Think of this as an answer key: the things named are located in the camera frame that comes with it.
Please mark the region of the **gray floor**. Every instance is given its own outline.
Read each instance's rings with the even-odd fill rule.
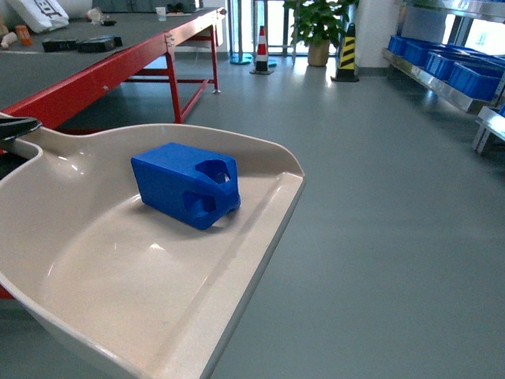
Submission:
[[[308,184],[212,379],[505,377],[505,153],[411,80],[251,68],[222,62],[187,123],[285,145]],[[65,128],[170,121],[168,93],[124,84]],[[0,302],[0,378],[56,377],[105,378]]]

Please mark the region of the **gray tabletop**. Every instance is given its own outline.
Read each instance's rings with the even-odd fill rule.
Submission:
[[[205,8],[185,16],[168,17],[166,21],[158,21],[155,13],[113,13],[110,19],[117,21],[115,26],[105,27],[78,20],[71,21],[66,28],[39,35],[32,34],[32,46],[25,47],[17,42],[8,51],[0,51],[0,110],[35,95],[120,50],[176,28],[212,10],[216,8]],[[83,40],[104,35],[120,36],[123,47],[94,54],[43,51],[42,42],[48,38]]]

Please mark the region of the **yellow and black striped post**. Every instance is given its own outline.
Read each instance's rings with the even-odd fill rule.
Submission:
[[[354,65],[354,48],[356,47],[356,26],[350,24],[344,44],[341,47],[339,67],[337,68],[336,77],[331,77],[333,81],[359,81],[354,72],[356,66]]]

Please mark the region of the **green leaves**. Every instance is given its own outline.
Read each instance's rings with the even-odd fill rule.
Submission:
[[[349,6],[358,3],[359,0],[300,0],[297,4],[296,0],[286,0],[284,7],[295,14],[291,38],[297,37],[305,46],[320,46],[329,39],[337,47],[346,34],[344,23],[349,21]]]

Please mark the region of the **metal shelf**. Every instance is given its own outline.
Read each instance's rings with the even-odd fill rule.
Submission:
[[[406,6],[417,6],[492,22],[505,22],[505,2],[474,0],[404,0]]]
[[[481,127],[473,139],[472,147],[478,154],[487,152],[496,140],[505,141],[505,118],[495,110],[483,107],[477,122]]]
[[[418,83],[424,85],[426,88],[431,89],[439,97],[445,99],[447,102],[457,107],[460,111],[469,114],[478,114],[484,106],[491,106],[492,104],[485,100],[474,99],[465,95],[464,93],[452,88],[450,85],[427,73],[418,66],[406,61],[402,57],[391,53],[388,49],[382,50],[383,57],[389,61],[394,67],[408,75]]]
[[[498,137],[505,141],[505,118],[493,109],[483,107],[479,119]]]

